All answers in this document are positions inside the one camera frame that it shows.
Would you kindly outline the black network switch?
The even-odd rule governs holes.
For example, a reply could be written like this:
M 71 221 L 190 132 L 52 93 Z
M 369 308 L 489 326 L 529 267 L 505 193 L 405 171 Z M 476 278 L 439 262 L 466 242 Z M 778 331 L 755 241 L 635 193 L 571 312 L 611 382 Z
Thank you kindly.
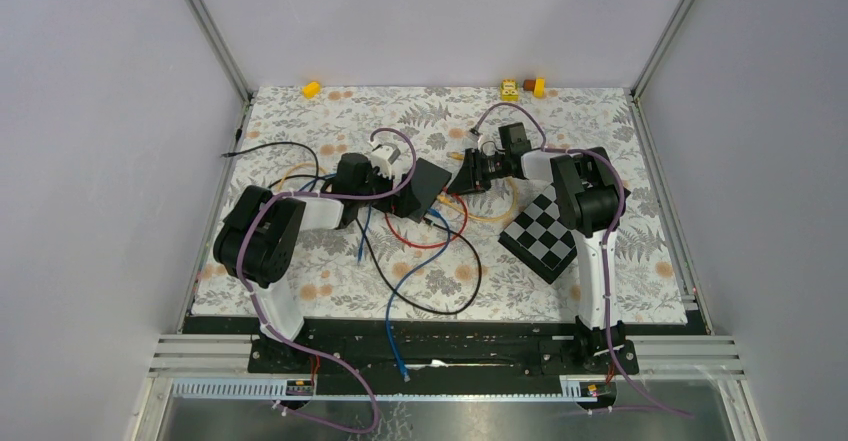
M 446 169 L 425 159 L 419 159 L 409 183 L 391 197 L 387 213 L 420 223 L 451 177 L 451 173 Z

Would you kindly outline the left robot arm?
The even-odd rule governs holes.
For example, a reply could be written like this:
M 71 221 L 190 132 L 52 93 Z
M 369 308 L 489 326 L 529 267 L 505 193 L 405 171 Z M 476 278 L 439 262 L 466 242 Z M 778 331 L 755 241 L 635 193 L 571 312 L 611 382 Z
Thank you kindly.
M 272 359 L 285 371 L 304 368 L 311 349 L 298 337 L 305 319 L 284 279 L 299 235 L 346 227 L 361 207 L 405 190 L 418 164 L 419 159 L 413 157 L 409 171 L 395 176 L 392 165 L 373 154 L 346 154 L 328 180 L 328 191 L 273 193 L 251 185 L 225 217 L 214 241 L 213 257 L 247 290 L 260 330 L 276 340 Z

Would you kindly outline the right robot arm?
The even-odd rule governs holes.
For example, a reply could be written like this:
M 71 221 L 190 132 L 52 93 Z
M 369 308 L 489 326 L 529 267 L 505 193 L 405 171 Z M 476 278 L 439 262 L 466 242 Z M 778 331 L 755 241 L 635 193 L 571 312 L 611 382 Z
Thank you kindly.
M 553 187 L 559 223 L 576 248 L 582 292 L 573 357 L 583 371 L 597 373 L 625 341 L 614 297 L 614 250 L 627 191 L 603 147 L 535 148 L 520 123 L 500 127 L 499 136 L 501 147 L 490 155 L 479 148 L 465 151 L 447 192 L 482 193 L 501 178 L 545 181 Z

